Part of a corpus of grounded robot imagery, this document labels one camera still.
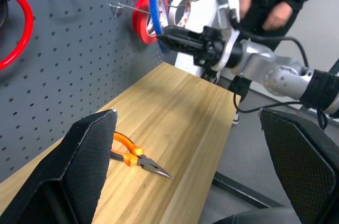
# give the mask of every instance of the gray floor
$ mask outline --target gray floor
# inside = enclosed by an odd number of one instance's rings
[[[222,78],[218,84],[227,88],[229,81]],[[276,101],[250,91],[240,107],[252,109],[273,103]],[[291,107],[278,109],[316,121],[314,117]],[[329,125],[326,133],[339,144],[338,127]],[[217,171],[283,205],[291,205],[275,174],[258,112],[240,114],[240,123],[231,128]],[[227,216],[253,209],[255,207],[252,205],[211,186],[199,224],[211,224]]]

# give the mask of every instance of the pliers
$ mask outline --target pliers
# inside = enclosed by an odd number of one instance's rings
[[[128,166],[141,166],[143,169],[150,171],[152,173],[163,175],[168,178],[173,178],[168,172],[166,172],[162,167],[156,164],[150,158],[147,158],[144,155],[144,149],[142,147],[136,146],[128,137],[125,135],[115,132],[113,136],[113,141],[116,140],[122,143],[127,149],[131,152],[130,154],[124,154],[119,151],[111,149],[111,157],[113,159],[125,162]]]

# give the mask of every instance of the orange plier handle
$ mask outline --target orange plier handle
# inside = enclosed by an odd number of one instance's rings
[[[113,141],[116,140],[122,143],[127,149],[131,152],[130,154],[124,154],[120,151],[116,151],[111,149],[111,157],[113,159],[119,160],[121,162],[125,162],[129,166],[137,166],[138,165],[138,156],[144,154],[144,149],[139,146],[136,146],[128,137],[119,132],[115,132],[113,136]]]

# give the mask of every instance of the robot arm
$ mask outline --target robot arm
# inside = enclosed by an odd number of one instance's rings
[[[228,0],[217,0],[221,30],[205,26],[202,33],[176,26],[164,28],[158,39],[170,49],[193,56],[194,64],[219,72],[224,67],[240,77],[262,84],[270,93],[289,96],[305,105],[339,118],[339,78],[301,65],[291,57],[280,57],[268,47],[242,40],[237,16]]]

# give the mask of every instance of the white tape roll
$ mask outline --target white tape roll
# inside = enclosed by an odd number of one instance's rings
[[[182,16],[178,24],[175,22],[175,15],[176,15],[178,8],[169,7],[168,22],[170,25],[177,25],[180,27],[185,27],[186,22],[189,19],[189,16],[191,14],[191,0],[173,0],[171,5],[179,6],[182,2],[185,2],[184,15]]]

